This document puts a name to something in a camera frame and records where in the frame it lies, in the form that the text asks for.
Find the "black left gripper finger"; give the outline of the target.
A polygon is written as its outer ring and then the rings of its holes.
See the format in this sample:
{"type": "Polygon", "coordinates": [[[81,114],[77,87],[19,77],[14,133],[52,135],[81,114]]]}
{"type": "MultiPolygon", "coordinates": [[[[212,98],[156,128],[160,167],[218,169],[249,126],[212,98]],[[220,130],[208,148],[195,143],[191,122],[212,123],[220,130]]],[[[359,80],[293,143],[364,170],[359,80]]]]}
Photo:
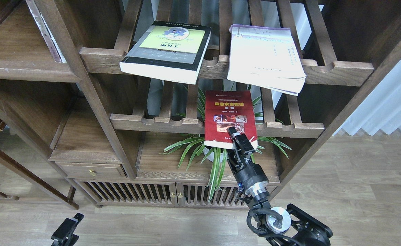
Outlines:
{"type": "Polygon", "coordinates": [[[82,221],[84,215],[77,213],[73,218],[66,218],[58,229],[52,234],[52,246],[74,246],[79,236],[74,235],[74,230],[82,221]]]}

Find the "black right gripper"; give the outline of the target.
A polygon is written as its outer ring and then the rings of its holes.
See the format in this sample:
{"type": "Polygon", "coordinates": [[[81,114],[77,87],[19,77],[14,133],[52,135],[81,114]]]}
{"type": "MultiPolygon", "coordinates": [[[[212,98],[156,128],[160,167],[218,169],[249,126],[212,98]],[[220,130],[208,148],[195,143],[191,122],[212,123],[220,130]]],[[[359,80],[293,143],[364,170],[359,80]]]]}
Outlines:
{"type": "Polygon", "coordinates": [[[266,192],[269,182],[259,164],[253,163],[251,154],[255,149],[245,134],[240,134],[235,127],[227,129],[232,141],[232,149],[227,153],[229,167],[238,184],[239,192],[266,192]]]}

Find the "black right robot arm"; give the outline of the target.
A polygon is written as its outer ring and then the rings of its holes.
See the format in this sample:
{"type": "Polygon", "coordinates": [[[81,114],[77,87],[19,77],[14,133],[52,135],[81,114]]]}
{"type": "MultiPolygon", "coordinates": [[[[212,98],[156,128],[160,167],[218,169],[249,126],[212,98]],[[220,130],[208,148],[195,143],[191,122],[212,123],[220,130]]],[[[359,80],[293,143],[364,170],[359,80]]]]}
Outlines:
{"type": "Polygon", "coordinates": [[[332,230],[293,204],[287,208],[272,207],[267,192],[268,178],[259,164],[253,163],[253,146],[245,134],[234,127],[227,129],[233,150],[227,161],[238,184],[236,197],[248,207],[246,224],[249,229],[263,237],[273,246],[329,246],[332,230]]]}

